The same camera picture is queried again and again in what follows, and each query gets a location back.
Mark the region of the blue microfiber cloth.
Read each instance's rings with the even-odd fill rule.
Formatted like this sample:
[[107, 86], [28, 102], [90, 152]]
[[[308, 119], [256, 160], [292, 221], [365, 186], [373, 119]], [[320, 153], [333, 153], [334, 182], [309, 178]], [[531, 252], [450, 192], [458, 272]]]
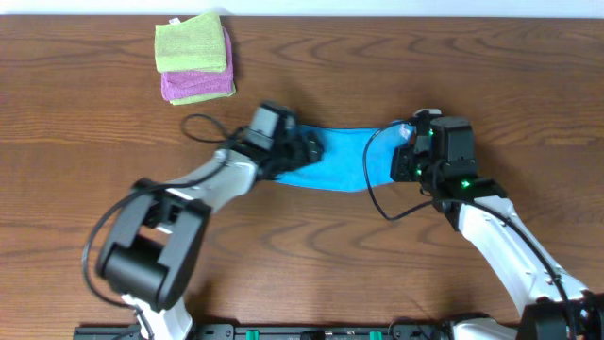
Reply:
[[394, 150], [405, 145], [414, 128], [395, 122], [384, 131], [375, 127], [332, 128], [303, 126], [319, 135], [325, 152], [322, 160], [277, 177], [279, 184], [335, 192], [360, 192], [368, 184], [393, 182]]

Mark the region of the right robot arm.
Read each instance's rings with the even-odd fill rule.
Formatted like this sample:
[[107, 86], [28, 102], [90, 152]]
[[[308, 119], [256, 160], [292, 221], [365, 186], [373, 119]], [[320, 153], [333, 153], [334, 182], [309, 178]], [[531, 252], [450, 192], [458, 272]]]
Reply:
[[394, 151], [391, 176], [417, 182], [430, 204], [483, 256], [520, 315], [518, 327], [490, 317], [452, 322], [452, 339], [600, 339], [603, 296], [591, 292], [545, 250], [504, 189], [478, 174], [470, 143], [439, 148], [418, 137]]

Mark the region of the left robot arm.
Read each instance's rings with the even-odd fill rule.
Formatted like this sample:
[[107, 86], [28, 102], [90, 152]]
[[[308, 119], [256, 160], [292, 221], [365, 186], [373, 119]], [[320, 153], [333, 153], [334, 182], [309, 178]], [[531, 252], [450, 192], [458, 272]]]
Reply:
[[324, 148], [313, 132], [264, 135], [241, 128], [212, 158], [167, 183], [138, 180], [128, 196], [94, 226], [116, 219], [95, 273], [135, 313], [142, 339], [186, 339], [193, 319], [183, 294], [193, 274], [210, 217], [262, 180], [319, 162]]

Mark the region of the bottom green folded cloth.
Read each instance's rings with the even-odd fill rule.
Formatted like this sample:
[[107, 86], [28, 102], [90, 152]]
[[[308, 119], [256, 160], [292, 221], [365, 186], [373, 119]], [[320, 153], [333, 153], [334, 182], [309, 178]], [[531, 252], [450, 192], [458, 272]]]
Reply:
[[185, 97], [185, 98], [181, 98], [181, 99], [171, 100], [170, 103], [174, 106], [189, 105], [189, 104], [205, 102], [205, 101], [209, 101], [209, 100], [213, 100], [213, 99], [217, 99], [217, 98], [231, 97], [235, 93], [236, 93], [236, 86], [234, 83], [232, 83], [231, 90], [229, 92], [197, 94], [197, 95], [193, 95], [193, 96], [189, 96], [189, 97]]

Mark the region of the green folded cloth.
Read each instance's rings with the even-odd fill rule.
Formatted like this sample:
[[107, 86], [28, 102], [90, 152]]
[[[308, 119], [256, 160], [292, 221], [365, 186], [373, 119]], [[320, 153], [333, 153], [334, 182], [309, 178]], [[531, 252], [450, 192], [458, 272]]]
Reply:
[[157, 71], [220, 73], [227, 68], [225, 34], [217, 13], [155, 26]]
[[185, 98], [181, 98], [181, 99], [171, 100], [170, 103], [174, 106], [189, 105], [189, 104], [205, 102], [205, 101], [209, 101], [209, 100], [213, 100], [213, 99], [217, 99], [217, 98], [231, 97], [235, 93], [236, 93], [236, 86], [234, 83], [232, 83], [231, 90], [229, 92], [197, 94], [197, 95], [193, 95], [193, 96], [189, 96], [189, 97], [185, 97]]

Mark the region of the purple folded cloth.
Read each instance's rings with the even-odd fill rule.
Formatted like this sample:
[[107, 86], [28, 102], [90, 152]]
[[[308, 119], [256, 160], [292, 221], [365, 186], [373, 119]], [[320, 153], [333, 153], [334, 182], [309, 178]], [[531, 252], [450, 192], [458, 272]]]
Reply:
[[223, 28], [226, 47], [226, 69], [222, 72], [167, 72], [161, 74], [160, 91], [164, 100], [181, 99], [197, 94], [225, 93], [234, 83], [232, 46], [230, 37]]

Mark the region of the top green folded cloth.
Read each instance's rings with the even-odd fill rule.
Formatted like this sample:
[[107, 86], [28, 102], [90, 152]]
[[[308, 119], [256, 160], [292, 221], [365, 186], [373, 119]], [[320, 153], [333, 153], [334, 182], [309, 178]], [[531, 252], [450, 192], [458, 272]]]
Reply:
[[220, 73], [227, 68], [225, 34], [217, 13], [155, 26], [157, 71]]

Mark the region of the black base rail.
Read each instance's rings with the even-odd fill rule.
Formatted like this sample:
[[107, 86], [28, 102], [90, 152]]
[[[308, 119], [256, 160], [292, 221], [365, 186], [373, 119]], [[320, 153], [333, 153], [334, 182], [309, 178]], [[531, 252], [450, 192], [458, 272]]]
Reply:
[[501, 326], [490, 318], [457, 324], [393, 324], [389, 327], [261, 327], [209, 324], [196, 327], [187, 337], [197, 340], [246, 340], [249, 330], [260, 332], [260, 340], [370, 340], [379, 331], [382, 340], [496, 340], [514, 339], [517, 330]]

